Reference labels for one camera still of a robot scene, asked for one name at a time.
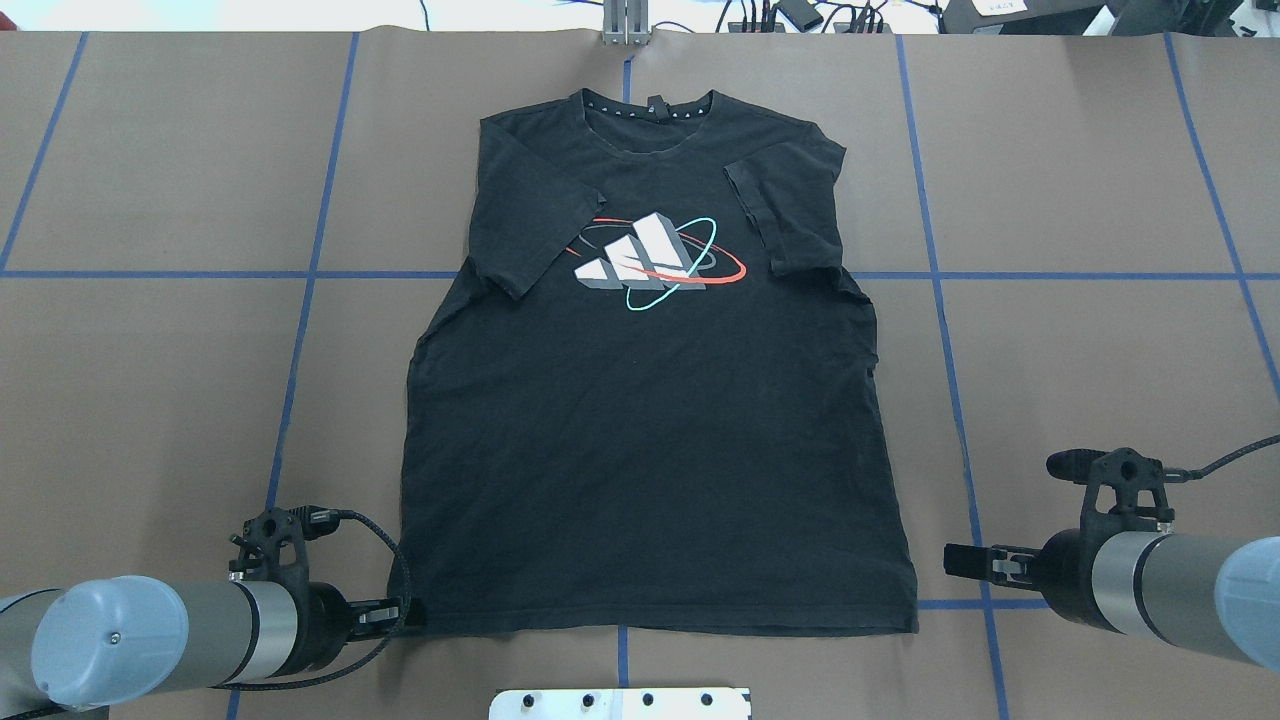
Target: neckline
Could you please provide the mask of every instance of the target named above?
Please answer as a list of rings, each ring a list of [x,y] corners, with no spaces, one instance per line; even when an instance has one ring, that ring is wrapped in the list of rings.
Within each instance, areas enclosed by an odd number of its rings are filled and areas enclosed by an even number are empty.
[[[626,147],[618,147],[617,145],[609,142],[604,136],[595,132],[591,123],[588,122],[588,113],[600,113],[608,118],[618,118],[623,120],[636,119],[640,122],[652,122],[643,119],[643,115],[650,111],[649,108],[644,105],[632,105],[628,102],[622,102],[600,95],[589,88],[582,88],[568,97],[568,105],[575,123],[579,128],[591,137],[593,142],[599,145],[604,151],[614,155],[617,158],[630,159],[630,160],[643,160],[645,158],[668,158],[686,151],[690,146],[696,145],[698,138],[707,133],[707,128],[713,124],[716,118],[723,114],[724,110],[724,95],[710,90],[698,100],[690,102],[680,102],[676,105],[668,104],[669,111],[673,122],[680,122],[685,118],[701,117],[701,123],[694,132],[689,133],[684,140],[672,145],[671,147],[663,147],[660,150],[637,151],[627,150]]]

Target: metal bracket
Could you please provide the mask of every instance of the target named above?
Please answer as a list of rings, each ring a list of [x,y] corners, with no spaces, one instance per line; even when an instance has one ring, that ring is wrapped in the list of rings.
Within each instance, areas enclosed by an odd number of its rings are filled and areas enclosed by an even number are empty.
[[[947,575],[987,580],[1006,588],[1038,589],[1032,582],[1029,566],[1039,551],[1030,547],[993,544],[975,547],[947,543],[942,553],[942,569]]]
[[[604,44],[648,45],[649,0],[604,0]]]
[[[751,720],[746,688],[503,691],[489,720]]]

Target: label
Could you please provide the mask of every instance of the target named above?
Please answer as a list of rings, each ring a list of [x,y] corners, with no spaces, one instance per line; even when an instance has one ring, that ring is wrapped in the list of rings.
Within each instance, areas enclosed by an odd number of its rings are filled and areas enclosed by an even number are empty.
[[[650,95],[646,105],[649,119],[658,122],[671,119],[671,106],[662,99],[662,95]]]
[[[973,0],[973,6],[986,18],[1027,12],[1024,0]]]

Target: short sleeve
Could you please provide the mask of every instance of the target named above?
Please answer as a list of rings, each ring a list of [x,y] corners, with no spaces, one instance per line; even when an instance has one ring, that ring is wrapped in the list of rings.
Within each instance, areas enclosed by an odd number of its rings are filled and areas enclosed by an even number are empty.
[[[774,274],[841,268],[835,186],[844,160],[844,146],[809,126],[803,137],[724,167]]]
[[[481,120],[467,234],[476,274],[518,300],[603,202],[596,188],[540,158],[493,119]]]

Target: metal plate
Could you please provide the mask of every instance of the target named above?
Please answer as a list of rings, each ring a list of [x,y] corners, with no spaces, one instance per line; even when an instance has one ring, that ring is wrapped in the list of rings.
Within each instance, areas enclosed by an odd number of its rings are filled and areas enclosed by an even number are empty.
[[[746,688],[503,691],[489,720],[751,720]]]

